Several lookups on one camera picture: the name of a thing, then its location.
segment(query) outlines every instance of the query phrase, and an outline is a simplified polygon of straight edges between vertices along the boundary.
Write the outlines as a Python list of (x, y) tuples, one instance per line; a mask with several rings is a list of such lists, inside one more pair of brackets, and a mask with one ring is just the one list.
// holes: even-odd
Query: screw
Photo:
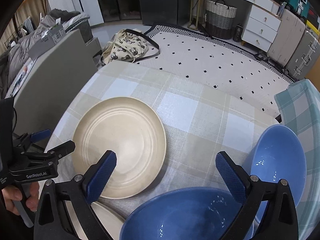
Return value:
[(287, 186), (288, 185), (288, 182), (285, 180), (285, 179), (281, 179), (281, 184), (283, 185), (283, 186)]
[(75, 181), (81, 181), (82, 175), (76, 175), (75, 176)]
[(45, 184), (46, 184), (47, 186), (49, 186), (51, 183), (52, 183), (52, 179), (48, 179), (48, 180), (45, 182)]
[(251, 175), (251, 176), (250, 176), (250, 179), (251, 179), (252, 181), (254, 181), (254, 182), (257, 182), (257, 181), (259, 180), (258, 176), (256, 176), (256, 175)]

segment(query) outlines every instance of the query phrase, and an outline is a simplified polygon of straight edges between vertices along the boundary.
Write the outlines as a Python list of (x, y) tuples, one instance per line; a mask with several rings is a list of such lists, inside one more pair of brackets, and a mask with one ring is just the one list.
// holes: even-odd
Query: teal plaid cloth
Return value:
[(308, 80), (275, 95), (282, 122), (298, 136), (306, 156), (307, 178), (297, 206), (299, 239), (306, 239), (320, 220), (320, 93)]

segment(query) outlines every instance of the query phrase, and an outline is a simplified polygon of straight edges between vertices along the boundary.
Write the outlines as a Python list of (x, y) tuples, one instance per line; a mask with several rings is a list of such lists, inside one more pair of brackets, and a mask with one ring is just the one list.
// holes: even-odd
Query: blue bowl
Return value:
[[(218, 240), (241, 204), (217, 188), (192, 187), (157, 196), (127, 218), (120, 240)], [(252, 238), (253, 224), (245, 240)]]
[[(295, 133), (286, 126), (272, 125), (263, 132), (250, 155), (253, 159), (248, 174), (275, 183), (279, 179), (286, 179), (297, 206), (306, 182), (306, 157)], [(267, 201), (261, 202), (256, 215), (258, 223), (266, 205)]]

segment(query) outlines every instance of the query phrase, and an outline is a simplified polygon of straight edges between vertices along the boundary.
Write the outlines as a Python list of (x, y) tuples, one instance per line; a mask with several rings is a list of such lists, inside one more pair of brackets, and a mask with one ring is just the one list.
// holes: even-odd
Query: white door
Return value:
[(83, 7), (83, 11), (90, 15), (89, 23), (91, 26), (104, 22), (98, 0), (80, 0), (80, 1)]

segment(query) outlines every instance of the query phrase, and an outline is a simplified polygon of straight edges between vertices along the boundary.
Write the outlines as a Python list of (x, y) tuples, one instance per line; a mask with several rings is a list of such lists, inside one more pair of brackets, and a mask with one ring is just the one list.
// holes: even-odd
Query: black and white border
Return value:
[(240, 47), (237, 47), (233, 44), (230, 44), (226, 41), (222, 41), (213, 37), (208, 37), (205, 36), (202, 33), (197, 33), (194, 32), (192, 30), (188, 30), (186, 28), (180, 27), (178, 25), (173, 25), (173, 24), (162, 24), (162, 23), (155, 23), (151, 26), (151, 28), (145, 32), (145, 34), (148, 34), (149, 32), (151, 32), (152, 30), (160, 30), (162, 32), (167, 32), (167, 33), (175, 33), (175, 34), (180, 34), (180, 35), (184, 35), (184, 36), (189, 36), (189, 37), (193, 37), (196, 39), (201, 39), (204, 41), (209, 41), (212, 43), (215, 43), (217, 45), (223, 46), (225, 48), (231, 49), (233, 51), (236, 51), (242, 55), (247, 56), (248, 58), (252, 59), (253, 61), (256, 61), (258, 63), (260, 63), (261, 65), (263, 65), (264, 67), (270, 69), (271, 71), (273, 71), (274, 73), (276, 73), (279, 77), (281, 77), (282, 79), (286, 80), (288, 83), (293, 83), (293, 81), (291, 79), (289, 79), (287, 76), (281, 74), (278, 70), (276, 70), (276, 68), (274, 68), (271, 64), (263, 61), (263, 60), (257, 60), (254, 55), (244, 49), (241, 49)]

